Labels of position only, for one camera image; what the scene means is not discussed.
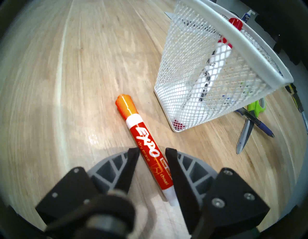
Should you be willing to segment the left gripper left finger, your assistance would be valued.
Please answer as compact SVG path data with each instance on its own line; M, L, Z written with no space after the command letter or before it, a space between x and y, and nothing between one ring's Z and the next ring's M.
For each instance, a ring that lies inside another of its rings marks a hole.
M136 209L127 194L139 156L129 148L89 171L71 169L35 207L45 231L133 231Z

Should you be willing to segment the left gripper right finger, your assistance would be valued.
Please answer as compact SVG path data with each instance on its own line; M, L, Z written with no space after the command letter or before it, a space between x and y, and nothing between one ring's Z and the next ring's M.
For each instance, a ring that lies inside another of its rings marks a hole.
M270 207L233 169L216 173L173 148L165 155L191 237L234 237L256 228L268 214Z

